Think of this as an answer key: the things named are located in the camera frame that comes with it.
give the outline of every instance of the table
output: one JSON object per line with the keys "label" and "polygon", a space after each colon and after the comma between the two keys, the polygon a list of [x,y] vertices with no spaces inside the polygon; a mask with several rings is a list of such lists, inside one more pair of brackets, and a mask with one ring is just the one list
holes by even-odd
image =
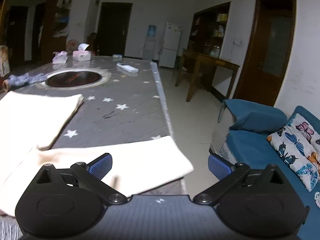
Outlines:
{"label": "table", "polygon": [[212,57],[212,56],[207,55],[207,54],[195,52],[195,51],[192,51],[190,49],[184,49],[182,57],[181,57],[181,61],[180,61],[180,66],[179,66],[179,69],[178,69],[177,80],[176,80],[176,83],[175,83],[176,87],[180,84],[180,81],[182,79],[182,67],[183,67],[184,60],[185,60],[186,57],[196,60],[196,64],[195,64],[195,67],[194,67],[194,70],[193,70],[193,73],[192,73],[192,77],[191,77],[191,81],[190,81],[189,91],[188,91],[188,94],[187,94],[187,99],[186,99],[187,102],[189,102],[191,100],[192,96],[193,96],[193,93],[194,93],[194,90],[195,90],[195,82],[196,82],[197,75],[198,75],[198,73],[200,71],[201,63],[209,65],[210,67],[213,68],[213,76],[214,76],[214,74],[216,72],[217,66],[221,66],[221,67],[224,67],[224,68],[232,70],[232,77],[231,77],[230,85],[229,85],[228,92],[227,92],[227,95],[226,95],[227,99],[230,97],[231,90],[232,90],[233,85],[235,83],[236,75],[237,75],[238,69],[240,67],[239,65],[233,64],[233,63],[231,63],[231,62],[229,62],[227,60],[224,60],[224,59],[218,59],[218,58]]}
{"label": "table", "polygon": [[[85,103],[68,121],[51,148],[81,148],[114,145],[152,140],[152,137],[173,137],[172,125],[162,87],[157,64],[154,62],[123,58],[127,63],[139,68],[139,73],[130,75],[119,70],[112,57],[92,56],[92,60],[77,62],[72,57],[66,64],[43,65],[29,72],[52,73],[63,69],[108,70],[111,78],[98,86],[77,90],[57,90],[40,84],[19,88],[16,92],[52,97],[67,97],[76,94],[84,96]],[[126,107],[123,111],[117,105]],[[77,136],[63,136],[68,130],[76,130]],[[177,179],[158,188],[145,192],[146,195],[186,194],[184,179]],[[0,216],[1,227],[21,235],[15,219]]]}

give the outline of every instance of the refrigerator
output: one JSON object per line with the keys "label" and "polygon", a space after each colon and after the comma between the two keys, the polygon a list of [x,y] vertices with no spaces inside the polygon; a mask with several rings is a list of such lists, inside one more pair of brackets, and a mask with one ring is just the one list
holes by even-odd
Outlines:
{"label": "refrigerator", "polygon": [[162,47],[160,51],[160,67],[174,68],[174,63],[176,61],[180,45],[181,34],[181,26],[171,23],[165,24]]}

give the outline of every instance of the dark brown door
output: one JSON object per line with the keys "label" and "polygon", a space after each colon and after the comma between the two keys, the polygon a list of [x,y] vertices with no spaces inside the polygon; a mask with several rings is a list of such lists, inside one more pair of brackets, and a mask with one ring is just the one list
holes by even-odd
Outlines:
{"label": "dark brown door", "polygon": [[257,0],[251,39],[234,98],[273,106],[287,69],[295,0]]}
{"label": "dark brown door", "polygon": [[100,55],[124,55],[131,8],[132,3],[102,3],[96,39]]}
{"label": "dark brown door", "polygon": [[10,68],[24,63],[24,38],[28,6],[11,6],[9,10],[9,21],[7,29],[7,45],[12,49],[9,58]]}
{"label": "dark brown door", "polygon": [[40,31],[43,28],[43,19],[45,13],[46,3],[40,3],[36,5],[35,16],[33,20],[33,30],[32,30],[32,61],[39,62],[41,60],[41,38]]}

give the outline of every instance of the cardboard box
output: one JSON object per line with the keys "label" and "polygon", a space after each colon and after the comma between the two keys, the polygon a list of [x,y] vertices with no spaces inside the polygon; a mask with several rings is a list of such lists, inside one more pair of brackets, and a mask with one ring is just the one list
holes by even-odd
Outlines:
{"label": "cardboard box", "polygon": [[0,46],[0,77],[7,75],[10,72],[8,47],[5,45]]}

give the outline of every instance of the box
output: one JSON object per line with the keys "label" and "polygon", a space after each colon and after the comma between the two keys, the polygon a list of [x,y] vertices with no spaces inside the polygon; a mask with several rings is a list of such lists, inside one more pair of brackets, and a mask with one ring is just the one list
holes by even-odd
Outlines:
{"label": "box", "polygon": [[74,60],[77,60],[77,61],[90,60],[91,52],[88,50],[75,50],[72,53],[72,57]]}
{"label": "box", "polygon": [[7,75],[10,72],[9,58],[8,58],[8,47],[0,46],[0,77]]}

